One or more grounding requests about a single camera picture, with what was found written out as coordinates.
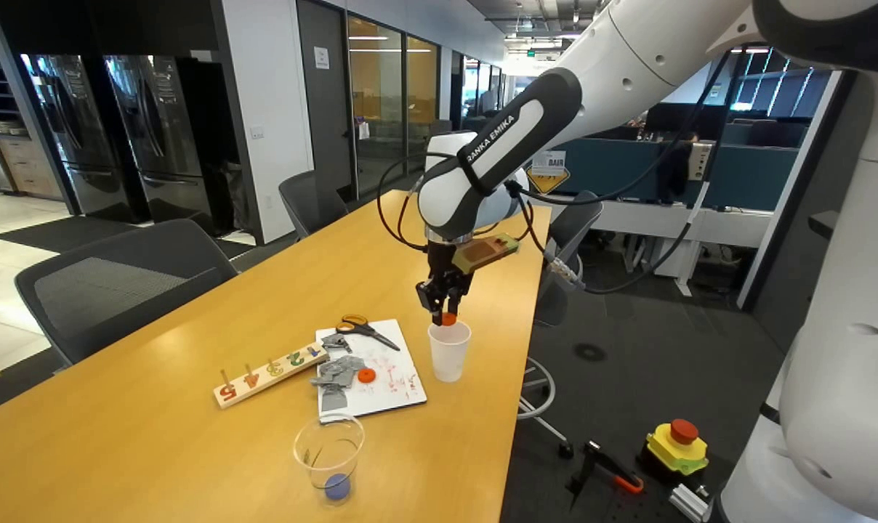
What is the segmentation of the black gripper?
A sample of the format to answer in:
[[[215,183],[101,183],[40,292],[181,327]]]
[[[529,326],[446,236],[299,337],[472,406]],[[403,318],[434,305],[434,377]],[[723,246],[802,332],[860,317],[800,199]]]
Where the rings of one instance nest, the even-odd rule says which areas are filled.
[[[422,307],[431,314],[431,323],[438,326],[443,314],[451,311],[460,317],[460,301],[472,289],[472,272],[462,272],[454,263],[454,243],[427,243],[427,279],[417,285]]]

